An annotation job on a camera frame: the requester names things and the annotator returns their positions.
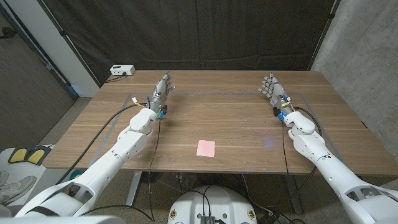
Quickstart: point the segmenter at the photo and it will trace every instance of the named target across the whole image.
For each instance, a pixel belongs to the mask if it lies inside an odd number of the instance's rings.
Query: white shoe
[[[6,183],[7,179],[8,179],[8,172],[0,171],[0,187]]]
[[[0,186],[0,203],[10,203],[21,198],[35,182],[36,177],[28,176],[18,182]]]

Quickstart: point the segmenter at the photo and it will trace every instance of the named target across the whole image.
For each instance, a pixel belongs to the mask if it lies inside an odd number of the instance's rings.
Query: black curtain
[[[100,83],[137,70],[306,70],[333,0],[45,0]]]

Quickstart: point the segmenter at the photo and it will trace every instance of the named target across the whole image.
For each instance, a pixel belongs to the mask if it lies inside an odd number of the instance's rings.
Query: wooden table
[[[136,71],[106,83],[44,160],[48,168],[66,168],[81,154],[102,125],[117,111],[152,93],[165,71]],[[332,153],[358,175],[397,175],[398,164],[319,72],[274,72],[292,98],[319,120]],[[266,71],[172,71],[176,89],[169,114],[161,121],[152,171],[284,174],[285,143],[291,174],[310,173],[313,164],[295,151],[287,128],[272,115],[269,100],[257,89]],[[140,110],[133,107],[110,122],[76,168],[103,155]],[[157,123],[146,148],[123,165],[149,170]],[[196,156],[198,141],[215,141],[215,157]]]

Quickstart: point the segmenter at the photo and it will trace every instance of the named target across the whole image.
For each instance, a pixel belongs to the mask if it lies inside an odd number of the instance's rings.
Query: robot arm
[[[261,93],[270,99],[274,115],[291,127],[294,148],[311,161],[337,194],[353,223],[395,223],[398,192],[369,184],[358,178],[325,146],[314,123],[295,111],[290,97],[273,76],[264,77]]]
[[[54,185],[29,201],[16,217],[77,217],[93,208],[104,188],[122,165],[140,153],[152,134],[152,125],[161,113],[170,88],[170,72],[157,83],[152,99],[121,131],[116,144],[76,179]]]

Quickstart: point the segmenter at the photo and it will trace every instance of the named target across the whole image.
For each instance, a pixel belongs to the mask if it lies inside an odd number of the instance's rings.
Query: gray wall
[[[342,0],[311,70],[398,161],[398,1]]]
[[[19,35],[0,40],[0,150],[36,145],[73,103]]]
[[[65,42],[37,0],[13,0],[7,2],[47,55],[72,84],[73,89],[79,96],[93,97],[100,88],[90,77],[90,74]],[[7,9],[4,0],[0,0],[0,5]]]

